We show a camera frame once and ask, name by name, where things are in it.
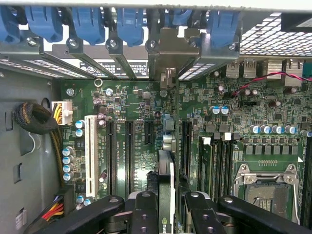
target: ram slot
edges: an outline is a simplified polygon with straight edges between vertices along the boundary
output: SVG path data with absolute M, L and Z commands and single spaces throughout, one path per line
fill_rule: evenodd
M 232 181 L 232 163 L 233 163 L 233 142 L 228 141 L 224 143 L 224 190 L 222 196 L 230 195 L 231 193 L 231 181 Z
M 85 116 L 86 195 L 98 193 L 98 126 L 97 116 Z
M 191 146 L 192 146 L 192 123 L 183 121 L 182 139 L 181 139 L 181 169 L 189 178 L 191 164 Z
M 312 138 L 307 138 L 300 225 L 312 227 Z
M 117 192 L 117 139 L 114 121 L 107 122 L 106 134 L 107 191 L 108 194 L 115 195 Z
M 134 191 L 135 123 L 126 121 L 126 197 Z

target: metal bracket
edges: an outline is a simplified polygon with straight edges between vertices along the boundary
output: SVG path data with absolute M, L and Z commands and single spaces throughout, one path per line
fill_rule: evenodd
M 104 19 L 99 7 L 73 7 L 73 20 L 79 38 L 90 45 L 105 42 Z
M 108 49 L 110 57 L 121 65 L 129 79 L 136 80 L 137 77 L 135 73 L 133 72 L 126 57 L 123 55 L 122 39 L 117 36 L 116 31 L 110 31 L 109 38 L 106 41 L 106 48 Z
M 19 23 L 8 6 L 0 6 L 0 41 L 7 44 L 20 42 Z
M 118 8 L 118 37 L 127 42 L 128 46 L 141 45 L 144 38 L 143 9 Z
M 238 26 L 239 12 L 235 11 L 210 11 L 208 30 L 211 34 L 213 48 L 228 46 L 233 43 Z
M 63 39 L 63 26 L 59 11 L 50 6 L 26 6 L 25 13 L 29 28 L 48 42 Z
M 68 47 L 68 54 L 83 61 L 84 63 L 88 64 L 91 67 L 96 68 L 103 74 L 107 75 L 109 78 L 118 79 L 113 73 L 103 67 L 101 64 L 96 62 L 94 59 L 89 57 L 83 52 L 83 40 L 79 38 L 69 38 L 66 42 Z

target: chip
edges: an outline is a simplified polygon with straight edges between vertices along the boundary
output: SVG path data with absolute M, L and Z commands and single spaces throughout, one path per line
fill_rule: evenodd
M 235 117 L 234 122 L 237 124 L 241 124 L 241 118 L 240 117 Z
M 230 126 L 227 124 L 219 124 L 219 132 L 228 133 L 230 131 Z
M 228 117 L 227 116 L 222 116 L 221 117 L 221 121 L 222 122 L 227 122 L 228 121 Z
M 76 150 L 84 150 L 84 148 L 85 148 L 84 138 L 75 138 L 75 149 Z
M 274 120 L 281 120 L 282 119 L 282 114 L 276 113 L 274 116 Z
M 300 105 L 301 104 L 301 100 L 300 99 L 295 99 L 294 100 L 294 104 L 295 105 Z

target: mesh grille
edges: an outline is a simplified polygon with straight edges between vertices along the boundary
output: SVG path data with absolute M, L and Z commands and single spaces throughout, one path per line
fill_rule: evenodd
M 54 65 L 52 63 L 49 63 L 49 62 L 46 62 L 44 60 L 24 60 L 24 61 L 30 62 L 30 63 L 38 65 L 38 66 L 42 66 L 42 67 L 45 67 L 45 68 L 48 68 L 48 69 L 51 69 L 51 70 L 54 70 L 54 71 L 57 71 L 57 72 L 64 73 L 64 74 L 66 74 L 68 76 L 71 76 L 71 77 L 86 78 L 83 75 L 80 75 L 80 74 L 78 74 L 76 72 L 72 72 L 71 70 L 68 70 L 68 69 L 56 66 L 56 65 Z
M 312 33 L 280 32 L 281 13 L 273 13 L 242 36 L 241 55 L 312 56 Z
M 0 63 L 4 64 L 4 65 L 7 65 L 7 66 L 10 66 L 10 67 L 23 69 L 23 70 L 30 71 L 30 72 L 36 72 L 36 73 L 39 73 L 39 74 L 42 74 L 42 75 L 46 75 L 46 76 L 50 76 L 50 77 L 61 78 L 61 76 L 58 76 L 58 75 L 55 75 L 55 74 L 52 74 L 52 73 L 49 73 L 49 72 L 45 72 L 45 71 L 42 71 L 42 70 L 39 70 L 39 69 L 35 69 L 35 68 L 32 68 L 32 67 L 27 67 L 27 66 L 24 66 L 24 65 L 20 65 L 18 63 L 9 62 L 9 60 L 6 60 L 6 59 L 0 59 Z

